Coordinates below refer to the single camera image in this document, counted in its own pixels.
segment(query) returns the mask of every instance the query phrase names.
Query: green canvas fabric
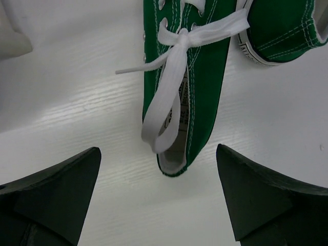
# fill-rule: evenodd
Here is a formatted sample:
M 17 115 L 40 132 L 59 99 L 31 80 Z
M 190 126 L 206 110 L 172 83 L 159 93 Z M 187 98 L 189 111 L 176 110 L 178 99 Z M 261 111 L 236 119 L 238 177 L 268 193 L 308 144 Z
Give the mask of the green canvas fabric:
M 247 5 L 251 26 L 247 38 L 253 52 L 269 63 L 289 62 L 327 43 L 320 40 L 313 18 L 315 0 L 248 0 Z
M 163 54 L 168 46 L 157 41 L 159 23 L 168 19 L 168 30 L 192 29 L 222 19 L 236 9 L 236 0 L 206 0 L 202 16 L 193 5 L 186 4 L 181 13 L 181 0 L 166 0 L 162 10 L 158 0 L 144 0 L 145 54 L 149 63 Z M 188 50 L 189 125 L 186 144 L 186 164 L 176 173 L 162 172 L 176 177 L 185 172 L 207 143 L 213 130 L 230 39 Z M 156 92 L 161 69 L 145 72 L 143 117 Z

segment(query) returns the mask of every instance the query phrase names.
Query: white rubber sole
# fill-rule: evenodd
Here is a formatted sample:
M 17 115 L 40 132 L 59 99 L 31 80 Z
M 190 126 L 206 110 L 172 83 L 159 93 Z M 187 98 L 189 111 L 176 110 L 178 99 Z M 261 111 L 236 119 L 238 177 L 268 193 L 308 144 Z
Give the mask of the white rubber sole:
M 253 3 L 253 0 L 247 0 L 244 8 L 247 9 L 249 12 L 251 5 Z M 250 60 L 253 62 L 260 64 L 260 65 L 265 65 L 265 66 L 277 66 L 280 65 L 281 63 L 275 63 L 271 61 L 266 61 L 262 57 L 260 57 L 253 49 L 251 42 L 248 38 L 247 35 L 247 30 L 242 31 L 241 33 L 238 34 L 238 42 L 239 42 L 239 47 L 241 51 L 244 53 L 245 56 L 247 56 Z

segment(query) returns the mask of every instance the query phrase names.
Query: green shoe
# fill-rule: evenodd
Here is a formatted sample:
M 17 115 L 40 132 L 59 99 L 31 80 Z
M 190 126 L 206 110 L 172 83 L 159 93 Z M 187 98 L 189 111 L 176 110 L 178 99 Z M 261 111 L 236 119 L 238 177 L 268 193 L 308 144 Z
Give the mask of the green shoe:
M 207 143 L 230 37 L 249 27 L 236 0 L 144 0 L 146 64 L 141 137 L 161 171 L 179 176 Z
M 251 27 L 239 45 L 258 64 L 290 62 L 327 43 L 327 0 L 247 0 L 245 8 Z

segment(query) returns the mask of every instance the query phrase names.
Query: shoe lining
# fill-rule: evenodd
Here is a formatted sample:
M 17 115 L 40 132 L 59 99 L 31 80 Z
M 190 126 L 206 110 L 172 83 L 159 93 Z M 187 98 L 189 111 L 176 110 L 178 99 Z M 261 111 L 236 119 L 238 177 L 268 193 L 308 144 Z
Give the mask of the shoe lining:
M 328 1 L 315 0 L 313 19 L 316 24 L 320 41 L 325 42 L 328 38 Z
M 164 153 L 158 155 L 159 165 L 163 172 L 173 175 L 178 173 L 186 165 L 186 144 L 189 126 L 189 88 L 188 73 L 184 74 L 179 88 L 181 100 L 180 126 L 179 133 L 172 146 Z M 169 125 L 171 113 L 164 123 L 163 130 Z

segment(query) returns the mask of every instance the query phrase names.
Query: white shoelace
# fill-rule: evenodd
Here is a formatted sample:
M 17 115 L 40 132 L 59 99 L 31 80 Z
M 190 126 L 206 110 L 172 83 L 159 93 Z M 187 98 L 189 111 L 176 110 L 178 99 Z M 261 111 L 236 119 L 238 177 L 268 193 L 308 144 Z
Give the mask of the white shoelace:
M 182 3 L 195 5 L 202 2 L 204 3 L 205 0 L 182 0 Z M 166 20 L 163 19 L 159 26 L 158 41 L 163 45 L 171 46 L 171 48 L 151 63 L 116 71 L 116 74 L 152 71 L 165 65 L 158 89 L 143 120 L 141 131 L 143 141 L 151 146 L 154 153 L 166 151 L 178 135 L 180 124 L 179 87 L 187 68 L 187 50 L 191 47 L 200 47 L 221 41 L 249 27 L 246 9 L 234 12 L 216 22 L 197 27 L 190 32 L 183 28 L 178 34 L 168 31 Z M 171 110 L 171 121 L 163 133 L 159 135 Z

